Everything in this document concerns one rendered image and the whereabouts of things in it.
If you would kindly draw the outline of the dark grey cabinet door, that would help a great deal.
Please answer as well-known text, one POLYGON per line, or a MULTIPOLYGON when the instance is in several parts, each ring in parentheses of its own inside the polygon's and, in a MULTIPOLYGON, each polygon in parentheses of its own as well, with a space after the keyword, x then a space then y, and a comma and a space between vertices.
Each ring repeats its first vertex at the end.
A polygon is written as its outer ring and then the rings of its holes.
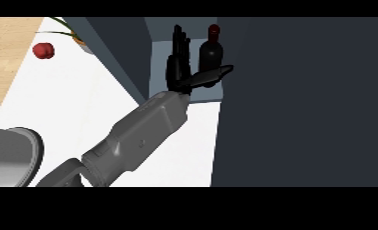
POLYGON ((378 186, 378 18, 223 18, 216 186, 378 186))

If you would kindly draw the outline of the grey round pot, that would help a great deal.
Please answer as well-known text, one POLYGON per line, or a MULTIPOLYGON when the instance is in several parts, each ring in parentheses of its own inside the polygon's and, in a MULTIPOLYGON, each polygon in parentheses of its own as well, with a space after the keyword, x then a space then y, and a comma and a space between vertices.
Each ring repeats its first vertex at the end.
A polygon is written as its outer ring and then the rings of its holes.
POLYGON ((0 187, 27 187, 44 155, 40 134, 24 127, 0 129, 0 187))

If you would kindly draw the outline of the potted green plant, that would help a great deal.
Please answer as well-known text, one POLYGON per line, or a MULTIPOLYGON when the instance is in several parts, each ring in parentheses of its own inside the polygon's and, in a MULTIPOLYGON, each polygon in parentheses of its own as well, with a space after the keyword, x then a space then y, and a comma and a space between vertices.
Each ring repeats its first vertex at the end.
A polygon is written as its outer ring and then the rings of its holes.
POLYGON ((69 26, 69 24, 59 19, 58 17, 47 17, 49 19, 52 19, 53 21, 56 21, 67 29, 68 31, 37 31, 37 33, 49 33, 49 34, 59 34, 59 35, 65 35, 69 36, 74 40, 74 42, 77 43, 77 45, 80 46, 80 48, 83 49, 83 51, 90 54, 95 55, 95 53, 92 52, 86 42, 83 41, 81 37, 78 36, 77 32, 74 31, 72 27, 69 26))

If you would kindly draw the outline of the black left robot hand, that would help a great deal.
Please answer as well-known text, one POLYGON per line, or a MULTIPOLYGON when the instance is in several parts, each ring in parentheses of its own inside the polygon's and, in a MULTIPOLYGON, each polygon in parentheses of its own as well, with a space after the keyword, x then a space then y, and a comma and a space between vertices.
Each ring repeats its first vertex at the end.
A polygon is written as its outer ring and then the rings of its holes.
POLYGON ((173 32, 173 52, 167 59, 165 82, 170 91, 182 94, 191 94, 192 90, 199 87, 211 88, 233 71, 232 65, 223 65, 210 75, 202 72, 191 72, 191 39, 182 31, 179 25, 174 26, 173 32))

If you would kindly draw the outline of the dark wine bottle red cap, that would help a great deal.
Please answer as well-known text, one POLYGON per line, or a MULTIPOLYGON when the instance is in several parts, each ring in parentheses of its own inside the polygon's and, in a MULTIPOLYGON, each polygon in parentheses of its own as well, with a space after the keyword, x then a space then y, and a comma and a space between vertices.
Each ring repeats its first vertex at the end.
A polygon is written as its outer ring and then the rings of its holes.
POLYGON ((208 39, 199 47, 198 71, 210 75, 222 66, 223 46, 219 43, 220 27, 211 24, 208 27, 208 39))

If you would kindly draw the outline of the red apple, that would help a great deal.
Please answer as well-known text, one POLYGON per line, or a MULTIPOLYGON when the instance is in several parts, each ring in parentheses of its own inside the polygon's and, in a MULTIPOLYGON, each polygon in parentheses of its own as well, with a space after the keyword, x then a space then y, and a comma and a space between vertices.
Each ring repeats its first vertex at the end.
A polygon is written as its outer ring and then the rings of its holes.
POLYGON ((55 48, 50 43, 38 43, 33 47, 33 53, 38 59, 50 59, 55 56, 55 48))

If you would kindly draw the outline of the dark grey cabinet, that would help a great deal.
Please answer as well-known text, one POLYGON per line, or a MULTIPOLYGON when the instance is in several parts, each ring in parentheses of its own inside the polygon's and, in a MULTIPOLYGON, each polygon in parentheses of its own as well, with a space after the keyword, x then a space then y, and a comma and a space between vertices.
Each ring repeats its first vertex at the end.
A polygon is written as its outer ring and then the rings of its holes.
POLYGON ((191 71, 198 72, 199 47, 216 17, 65 17, 89 50, 142 104, 167 89, 165 66, 179 24, 191 38, 191 71))

